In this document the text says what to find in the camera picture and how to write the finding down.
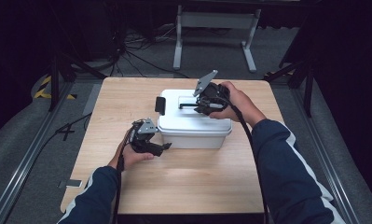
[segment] yellow tape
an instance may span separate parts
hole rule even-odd
[[[43,82],[41,83],[40,87],[38,88],[38,91],[34,95],[34,98],[46,98],[51,99],[51,94],[44,93],[44,90],[46,89],[47,85],[51,81],[51,76],[47,75],[46,78],[44,78]],[[77,98],[77,94],[69,94],[66,99],[68,100],[75,100]]]

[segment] aluminum rail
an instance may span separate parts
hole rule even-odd
[[[314,145],[316,146],[316,154],[319,159],[320,164],[323,167],[324,173],[327,177],[328,183],[333,191],[334,197],[336,199],[338,209],[344,221],[348,224],[360,223],[358,220],[351,202],[349,201],[348,195],[346,194],[345,189],[343,188],[342,182],[339,179],[339,176],[335,170],[333,163],[330,161],[329,155],[324,147],[322,139],[320,138],[319,133],[316,130],[316,126],[313,122],[313,119],[307,117],[304,107],[303,107],[303,98],[299,90],[291,89],[291,93],[296,100],[296,105],[299,109],[302,118],[308,126],[310,131],[311,138]]]
[[[34,161],[37,160],[43,145],[43,140],[47,135],[47,131],[60,110],[63,102],[66,100],[67,95],[70,93],[72,87],[73,83],[71,82],[63,83],[60,101],[51,112],[47,113],[39,130],[37,131],[36,136],[34,137],[32,144],[29,146],[20,165],[14,172],[11,180],[7,184],[5,191],[0,197],[0,223],[5,223],[7,221],[13,206],[21,194],[22,187],[26,182],[28,174],[30,174],[32,171]]]

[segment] white metal leg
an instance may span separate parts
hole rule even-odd
[[[179,70],[182,61],[182,6],[177,7],[177,22],[176,22],[176,49],[174,50],[173,69]]]
[[[255,29],[258,24],[259,16],[261,10],[255,11],[255,16],[253,17],[252,23],[250,24],[249,37],[247,41],[242,41],[241,46],[243,48],[244,57],[246,58],[247,65],[249,66],[249,71],[256,72],[255,61],[253,60],[252,52],[250,51],[250,46],[252,45],[253,36],[255,35]]]

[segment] white stripe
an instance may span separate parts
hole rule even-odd
[[[324,207],[330,209],[333,212],[334,220],[332,223],[335,223],[335,224],[345,223],[345,221],[339,215],[339,212],[337,211],[337,209],[330,203],[331,201],[334,200],[333,196],[330,194],[330,192],[328,192],[328,190],[321,183],[319,183],[319,181],[317,181],[315,173],[308,166],[304,158],[294,148],[294,144],[296,143],[296,137],[283,123],[282,125],[288,130],[288,132],[290,132],[290,136],[286,139],[287,144],[293,149],[293,152],[296,153],[299,160],[302,161],[308,174],[313,178],[313,180],[316,182],[316,185],[319,187],[320,191],[322,192],[321,199],[322,199]]]
[[[92,174],[90,175],[90,179],[88,180],[88,185],[86,188],[84,188],[78,195],[81,195],[83,193],[85,193],[89,188],[90,186],[92,185],[93,183],[93,173],[95,173],[95,171],[92,172]],[[64,220],[65,218],[69,217],[70,213],[72,212],[73,208],[76,207],[76,201],[75,201],[76,198],[74,198],[70,203],[69,205],[67,205],[66,207],[66,211],[65,211],[65,214],[64,216],[61,218],[61,220],[58,221],[58,223],[60,223],[62,220]]]

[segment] person's left hand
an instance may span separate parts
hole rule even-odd
[[[115,169],[117,169],[117,163],[118,163],[118,157],[119,153],[121,152],[122,145],[125,144],[124,140],[119,144],[116,154],[114,155],[113,159],[107,164],[108,166],[111,166]],[[127,144],[124,147],[124,151],[122,152],[122,155],[124,156],[124,170],[128,170],[131,168],[132,165],[134,165],[138,161],[149,161],[154,159],[154,155],[151,153],[137,153],[135,152],[130,144]]]

